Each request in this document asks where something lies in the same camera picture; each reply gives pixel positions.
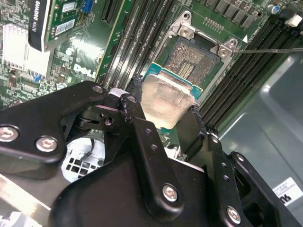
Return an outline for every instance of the heatsink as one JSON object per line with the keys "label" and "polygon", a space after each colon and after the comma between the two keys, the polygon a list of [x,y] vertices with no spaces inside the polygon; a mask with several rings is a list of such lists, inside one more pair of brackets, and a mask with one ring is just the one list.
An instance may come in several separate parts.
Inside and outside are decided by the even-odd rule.
{"label": "heatsink", "polygon": [[53,52],[40,52],[28,43],[28,31],[14,24],[3,26],[2,64],[33,75],[48,76]]}

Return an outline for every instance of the green circuit board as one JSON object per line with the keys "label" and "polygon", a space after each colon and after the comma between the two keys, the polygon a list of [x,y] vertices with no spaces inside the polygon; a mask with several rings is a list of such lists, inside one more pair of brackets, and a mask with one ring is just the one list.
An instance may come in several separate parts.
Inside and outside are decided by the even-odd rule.
{"label": "green circuit board", "polygon": [[[5,45],[5,25],[28,29],[29,4],[28,0],[0,1],[1,49]],[[190,25],[200,33],[219,44],[236,39],[237,49],[245,49],[268,20],[270,4],[283,8],[289,0],[95,0],[89,13],[72,14],[77,17],[77,25],[71,38],[51,51],[47,75],[12,69],[5,63],[4,53],[1,55],[2,106],[16,105],[84,80],[125,89],[132,76],[144,75],[153,61],[163,67],[169,62],[180,37],[170,37],[163,46],[161,43],[185,11],[191,15]],[[203,53],[213,54],[208,50]],[[233,55],[224,72],[237,57]],[[206,88],[222,65],[217,58],[212,70],[195,85]]]}

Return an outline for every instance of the black plastic bracket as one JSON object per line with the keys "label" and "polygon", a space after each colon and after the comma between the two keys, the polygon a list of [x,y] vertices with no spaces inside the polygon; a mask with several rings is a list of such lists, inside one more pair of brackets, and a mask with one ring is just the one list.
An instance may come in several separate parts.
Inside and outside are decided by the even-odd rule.
{"label": "black plastic bracket", "polygon": [[[184,208],[184,197],[155,125],[145,119],[139,101],[130,94],[121,96],[124,120],[146,207],[161,222],[174,220]],[[175,201],[164,195],[165,187],[174,190]]]}
{"label": "black plastic bracket", "polygon": [[301,226],[242,154],[232,152],[228,159],[234,167],[244,214],[253,226]]}
{"label": "black plastic bracket", "polygon": [[[191,107],[178,122],[177,131],[182,152],[190,163],[206,171],[209,221],[214,226],[245,226],[241,201],[230,161],[223,154],[220,141],[207,134],[196,107]],[[232,219],[228,209],[237,212]]]}
{"label": "black plastic bracket", "polygon": [[[80,111],[102,104],[106,97],[105,89],[85,81],[0,111],[0,127],[12,127],[18,134],[13,141],[0,141],[0,173],[34,179],[53,176],[58,162],[65,156],[65,135],[66,130],[70,130],[62,124],[73,124]],[[56,149],[40,151],[36,142],[42,137],[52,138]]]}

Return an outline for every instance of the white label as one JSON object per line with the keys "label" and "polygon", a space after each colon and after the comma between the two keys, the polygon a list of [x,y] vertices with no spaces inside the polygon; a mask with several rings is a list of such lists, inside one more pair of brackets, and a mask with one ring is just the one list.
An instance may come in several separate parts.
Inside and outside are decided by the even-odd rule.
{"label": "white label", "polygon": [[59,26],[56,28],[56,33],[55,33],[55,35],[61,34],[62,32],[65,32],[65,31],[67,31],[68,29],[71,29],[72,27],[74,27],[74,24],[75,24],[75,19],[74,19],[74,20],[70,20],[70,21],[68,21],[68,22],[65,22],[65,23],[59,25]]}
{"label": "white label", "polygon": [[75,9],[76,2],[70,2],[63,5],[62,13]]}
{"label": "white label", "polygon": [[273,191],[285,206],[303,196],[302,190],[291,177],[275,187]]}

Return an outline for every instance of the screw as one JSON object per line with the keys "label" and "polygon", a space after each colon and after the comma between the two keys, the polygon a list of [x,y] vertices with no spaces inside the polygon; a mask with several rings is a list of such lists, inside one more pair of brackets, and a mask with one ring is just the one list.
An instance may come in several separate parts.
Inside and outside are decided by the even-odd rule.
{"label": "screw", "polygon": [[227,214],[235,224],[241,223],[240,215],[233,207],[227,207]]}
{"label": "screw", "polygon": [[41,137],[36,142],[36,147],[43,152],[51,152],[56,150],[58,144],[52,137]]}
{"label": "screw", "polygon": [[98,93],[102,93],[103,92],[102,88],[99,87],[99,86],[97,86],[97,85],[93,86],[93,90],[97,91]]}
{"label": "screw", "polygon": [[188,31],[187,31],[187,30],[182,30],[182,31],[181,31],[181,35],[182,35],[183,37],[186,37],[186,36],[188,35]]}
{"label": "screw", "polygon": [[128,96],[127,99],[128,99],[129,101],[133,102],[133,103],[136,103],[136,102],[137,102],[137,100],[136,100],[134,97],[132,97],[132,96]]}
{"label": "screw", "polygon": [[235,40],[231,40],[231,46],[235,46],[236,41]]}
{"label": "screw", "polygon": [[1,142],[12,142],[19,136],[17,129],[4,126],[0,127],[0,141]]}
{"label": "screw", "polygon": [[170,202],[174,202],[178,198],[176,190],[168,184],[163,186],[162,192],[164,197]]}
{"label": "screw", "polygon": [[225,49],[221,49],[221,50],[219,50],[218,54],[219,54],[219,56],[220,56],[221,58],[225,58],[225,57],[226,57],[226,55],[227,55],[227,53],[226,53],[226,50],[225,50]]}
{"label": "screw", "polygon": [[218,140],[215,136],[212,136],[212,139],[213,139],[213,141],[214,141],[215,143],[218,143],[218,142],[219,142],[219,140]]}
{"label": "screw", "polygon": [[241,155],[237,154],[237,158],[238,158],[241,162],[244,162],[244,158],[243,158]]}

